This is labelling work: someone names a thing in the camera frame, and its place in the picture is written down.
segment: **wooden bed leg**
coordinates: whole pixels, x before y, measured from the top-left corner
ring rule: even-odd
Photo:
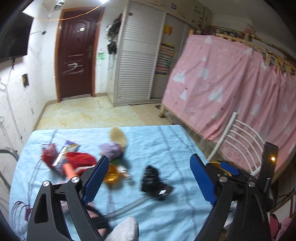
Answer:
[[[165,112],[166,112],[166,109],[165,109],[164,105],[161,104],[161,106],[160,106],[160,113],[159,113],[158,116],[159,116],[160,118],[164,118],[164,117],[165,117]]]

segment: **metal screw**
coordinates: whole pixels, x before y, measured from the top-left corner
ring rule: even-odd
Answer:
[[[225,183],[228,181],[227,177],[220,177],[219,178],[220,182]]]
[[[253,188],[253,187],[255,187],[255,183],[254,183],[254,182],[249,182],[249,184],[248,184],[248,185],[249,185],[249,187],[250,187],[250,188]]]
[[[45,181],[45,182],[43,182],[43,184],[42,184],[44,187],[47,187],[48,185],[49,185],[49,181]]]
[[[73,177],[73,178],[71,179],[71,182],[72,182],[72,183],[77,183],[77,182],[79,182],[79,177]]]

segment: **pink bed sheet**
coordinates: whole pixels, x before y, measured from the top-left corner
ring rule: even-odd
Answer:
[[[198,35],[188,38],[163,98],[165,106],[214,142],[221,137],[232,113],[238,112],[238,120],[254,128],[263,141],[279,147],[276,169],[295,148],[295,103],[295,76],[270,66],[260,53],[244,44]],[[248,147],[244,140],[239,141]],[[247,151],[236,146],[249,159]],[[229,160],[249,169],[235,149],[225,143],[221,148]]]

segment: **floor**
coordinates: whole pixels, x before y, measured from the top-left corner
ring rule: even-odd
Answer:
[[[113,107],[106,96],[66,100],[47,106],[37,129],[171,125],[158,117],[156,105]]]

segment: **blue gripper pad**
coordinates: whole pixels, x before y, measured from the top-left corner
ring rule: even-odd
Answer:
[[[193,154],[190,157],[190,169],[197,181],[197,184],[202,191],[202,194],[206,201],[209,201],[211,205],[215,205],[217,198],[215,196],[215,186],[205,170],[205,165],[197,154]]]
[[[103,180],[109,169],[109,159],[104,157],[100,162],[98,167],[95,169],[93,174],[88,179],[87,183],[84,185],[84,195],[82,202],[86,205],[89,202],[92,202],[98,193],[99,188],[101,187]]]
[[[220,167],[223,168],[225,171],[228,171],[233,176],[239,175],[239,171],[237,168],[233,167],[232,165],[228,164],[227,162],[223,161],[220,163]]]

